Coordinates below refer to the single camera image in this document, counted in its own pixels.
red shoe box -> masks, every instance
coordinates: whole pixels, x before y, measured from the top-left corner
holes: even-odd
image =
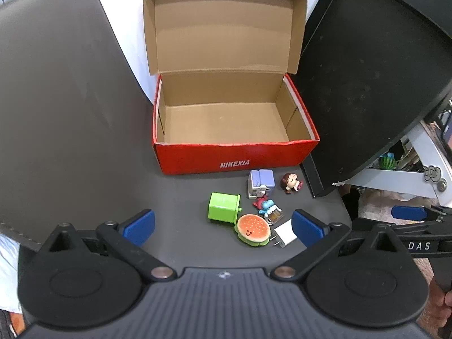
[[[144,0],[151,141],[165,174],[300,164],[319,135],[287,72],[306,0]]]

ribbed plastic panel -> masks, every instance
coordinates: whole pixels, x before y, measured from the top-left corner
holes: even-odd
[[[340,325],[316,311],[292,283],[262,269],[188,268],[177,280],[152,285],[122,318],[79,332],[34,325],[23,339],[415,339],[416,324],[386,331]]]

blue gripper pad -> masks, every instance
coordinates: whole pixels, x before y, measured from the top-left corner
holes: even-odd
[[[427,212],[423,207],[401,207],[396,205],[392,207],[391,215],[395,219],[420,222],[427,217]]]
[[[151,236],[154,229],[154,212],[150,209],[145,209],[124,223],[121,223],[118,232],[135,246],[141,246]]]
[[[292,214],[292,230],[309,247],[328,234],[329,226],[308,212],[297,209]]]

human hand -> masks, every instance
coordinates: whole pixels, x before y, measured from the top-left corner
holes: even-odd
[[[444,293],[435,281],[435,277],[429,285],[429,316],[430,325],[442,328],[452,313],[452,291]]]

brown doll hair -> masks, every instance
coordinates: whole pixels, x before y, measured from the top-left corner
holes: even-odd
[[[281,179],[281,188],[285,191],[286,194],[291,194],[292,190],[287,190],[287,180],[289,179],[289,176],[291,175],[291,173],[286,173],[282,179]]]

